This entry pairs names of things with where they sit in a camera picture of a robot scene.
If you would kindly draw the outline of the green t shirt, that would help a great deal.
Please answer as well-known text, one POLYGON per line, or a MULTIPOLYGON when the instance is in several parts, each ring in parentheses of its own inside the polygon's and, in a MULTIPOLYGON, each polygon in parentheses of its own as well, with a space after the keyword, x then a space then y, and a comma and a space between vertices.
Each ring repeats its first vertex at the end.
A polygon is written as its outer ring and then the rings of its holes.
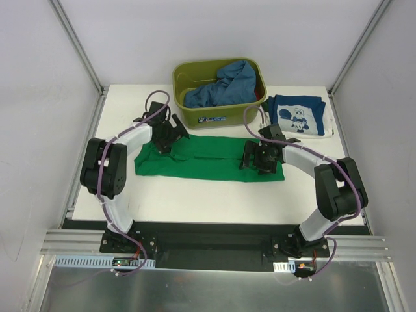
POLYGON ((244 183, 284 181, 281 164, 277 164, 275 174, 265 175, 260 175, 254 165, 240 168, 246 141, 246 138, 191 135, 173 143, 165 154, 150 142, 142 146, 134 160, 135 174, 244 183))

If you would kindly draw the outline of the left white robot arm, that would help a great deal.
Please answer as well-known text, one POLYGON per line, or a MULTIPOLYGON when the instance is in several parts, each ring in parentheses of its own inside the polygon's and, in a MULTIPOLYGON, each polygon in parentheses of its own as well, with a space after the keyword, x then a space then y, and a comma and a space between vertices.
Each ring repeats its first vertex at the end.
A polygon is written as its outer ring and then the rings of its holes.
POLYGON ((137 247, 137 236, 131 233, 133 217, 128 211, 127 158, 144 145, 152 143, 161 154, 190 135, 167 104, 152 102, 148 111, 121 133, 109 139, 91 138, 86 147, 80 183, 93 194, 103 208, 107 228, 117 234, 115 245, 124 253, 137 247))

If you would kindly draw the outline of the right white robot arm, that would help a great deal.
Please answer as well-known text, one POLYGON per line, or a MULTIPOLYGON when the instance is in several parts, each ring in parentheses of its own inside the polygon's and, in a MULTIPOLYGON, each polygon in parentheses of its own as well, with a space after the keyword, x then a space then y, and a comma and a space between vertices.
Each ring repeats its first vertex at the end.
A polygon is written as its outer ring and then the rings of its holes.
POLYGON ((315 181, 317 207, 279 244, 281 253, 294 258, 308 256, 345 220, 357 217, 368 204, 368 196, 355 160, 332 159, 287 138, 278 124, 259 130, 258 142, 244 144, 240 168, 254 166, 260 175, 275 174, 278 164, 288 164, 315 181))

